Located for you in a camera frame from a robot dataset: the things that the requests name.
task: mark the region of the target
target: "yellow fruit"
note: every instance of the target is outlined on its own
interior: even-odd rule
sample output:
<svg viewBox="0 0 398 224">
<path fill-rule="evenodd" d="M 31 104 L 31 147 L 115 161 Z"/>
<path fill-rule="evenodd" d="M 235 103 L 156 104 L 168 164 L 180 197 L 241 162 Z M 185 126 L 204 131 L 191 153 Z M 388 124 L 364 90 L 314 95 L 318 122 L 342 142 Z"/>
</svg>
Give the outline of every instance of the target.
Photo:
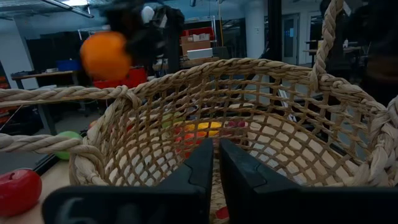
<svg viewBox="0 0 398 224">
<path fill-rule="evenodd" d="M 221 123 L 220 122 L 211 122 L 210 127 L 209 127 L 209 122 L 204 122 L 204 123 L 199 123 L 198 124 L 198 130 L 201 129 L 206 129 L 206 128 L 220 128 Z M 188 124 L 185 125 L 184 127 L 185 131 L 193 131 L 195 130 L 195 125 L 194 124 Z M 209 131 L 209 136 L 215 136 L 218 134 L 219 131 Z"/>
</svg>

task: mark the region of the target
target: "blue bin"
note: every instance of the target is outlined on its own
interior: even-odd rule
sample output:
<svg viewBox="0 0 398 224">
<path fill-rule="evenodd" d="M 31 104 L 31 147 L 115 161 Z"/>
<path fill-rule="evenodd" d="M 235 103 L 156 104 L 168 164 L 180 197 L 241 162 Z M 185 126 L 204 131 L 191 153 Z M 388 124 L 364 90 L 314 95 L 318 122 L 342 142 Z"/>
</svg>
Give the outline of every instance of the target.
<svg viewBox="0 0 398 224">
<path fill-rule="evenodd" d="M 80 60 L 59 60 L 56 61 L 58 71 L 77 71 L 81 70 Z"/>
</svg>

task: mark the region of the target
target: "red fruit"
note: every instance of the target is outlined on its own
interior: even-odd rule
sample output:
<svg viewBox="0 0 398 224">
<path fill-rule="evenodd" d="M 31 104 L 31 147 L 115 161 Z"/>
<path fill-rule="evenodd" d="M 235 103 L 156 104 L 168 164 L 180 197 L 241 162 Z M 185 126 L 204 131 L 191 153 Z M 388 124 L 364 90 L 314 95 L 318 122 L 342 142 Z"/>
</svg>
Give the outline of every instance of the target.
<svg viewBox="0 0 398 224">
<path fill-rule="evenodd" d="M 216 217 L 220 220 L 226 219 L 229 217 L 227 206 L 220 208 L 216 211 Z"/>
<path fill-rule="evenodd" d="M 246 123 L 244 121 L 238 122 L 238 127 L 240 127 L 240 128 L 244 128 L 245 125 L 246 125 Z"/>
<path fill-rule="evenodd" d="M 197 132 L 196 133 L 197 134 L 197 138 L 199 138 L 199 137 L 206 137 L 206 132 L 205 131 L 199 131 L 199 132 Z M 195 134 L 194 133 L 188 133 L 188 134 L 186 134 L 185 136 L 184 136 L 184 146 L 191 146 L 191 145 L 193 145 L 194 143 L 193 143 L 193 139 L 195 138 Z M 202 142 L 202 140 L 203 139 L 197 139 L 197 141 L 196 141 L 196 145 L 199 145 L 201 142 Z M 182 137 L 177 137 L 177 138 L 175 138 L 175 142 L 181 142 L 182 141 Z M 181 152 L 181 150 L 187 150 L 188 149 L 188 147 L 185 147 L 185 148 L 183 148 L 183 149 L 176 149 L 175 150 L 175 152 L 176 153 L 179 153 L 179 152 Z M 191 152 L 186 152 L 185 153 L 185 158 L 188 158 L 189 157 L 189 155 L 191 154 Z"/>
<path fill-rule="evenodd" d="M 180 134 L 182 132 L 182 127 L 174 128 L 174 134 Z"/>
<path fill-rule="evenodd" d="M 232 127 L 232 128 L 235 128 L 236 127 L 236 122 L 235 121 L 230 121 L 230 122 L 228 122 L 228 126 Z"/>
<path fill-rule="evenodd" d="M 36 172 L 20 169 L 0 176 L 0 217 L 10 217 L 31 209 L 42 193 Z"/>
</svg>

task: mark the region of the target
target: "white wall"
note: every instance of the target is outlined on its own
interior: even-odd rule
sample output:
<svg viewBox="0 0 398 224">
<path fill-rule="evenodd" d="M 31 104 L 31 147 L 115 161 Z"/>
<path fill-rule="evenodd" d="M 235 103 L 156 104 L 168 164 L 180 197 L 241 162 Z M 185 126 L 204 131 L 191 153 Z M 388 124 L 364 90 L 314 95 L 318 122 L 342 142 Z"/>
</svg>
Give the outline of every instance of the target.
<svg viewBox="0 0 398 224">
<path fill-rule="evenodd" d="M 17 88 L 17 83 L 11 80 L 12 73 L 33 69 L 24 42 L 15 21 L 0 20 L 0 61 L 11 88 Z M 35 78 L 23 80 L 22 84 L 25 89 L 38 87 Z"/>
<path fill-rule="evenodd" d="M 264 0 L 250 0 L 244 5 L 247 56 L 259 58 L 264 52 Z"/>
</svg>

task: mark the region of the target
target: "wicker basket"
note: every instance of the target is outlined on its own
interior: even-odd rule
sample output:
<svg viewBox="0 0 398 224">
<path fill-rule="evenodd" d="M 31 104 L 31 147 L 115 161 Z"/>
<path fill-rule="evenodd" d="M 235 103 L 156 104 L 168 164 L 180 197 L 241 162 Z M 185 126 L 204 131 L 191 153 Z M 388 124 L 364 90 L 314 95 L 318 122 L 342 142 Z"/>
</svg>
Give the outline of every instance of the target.
<svg viewBox="0 0 398 224">
<path fill-rule="evenodd" d="M 342 5 L 342 0 L 331 1 L 323 24 L 325 41 L 312 70 L 234 58 L 182 70 L 129 90 L 126 86 L 1 90 L 3 107 L 6 101 L 17 100 L 116 101 L 83 142 L 63 136 L 1 134 L 0 152 L 71 152 L 71 184 L 153 186 L 196 147 L 184 140 L 175 142 L 187 132 L 175 134 L 174 128 L 194 124 L 190 132 L 197 133 L 199 123 L 211 121 L 220 122 L 221 127 L 200 131 L 217 131 L 214 139 L 234 139 L 239 147 L 302 185 L 395 186 L 398 104 L 392 101 L 386 109 L 358 86 L 325 71 L 335 17 Z M 256 75 L 253 80 L 248 79 L 250 74 Z M 176 123 L 177 117 L 184 121 Z M 166 121 L 171 125 L 163 128 Z M 227 128 L 229 121 L 245 121 L 246 125 Z M 195 135 L 189 141 L 201 138 Z M 216 223 L 215 211 L 225 206 L 217 171 L 213 182 L 211 219 Z"/>
</svg>

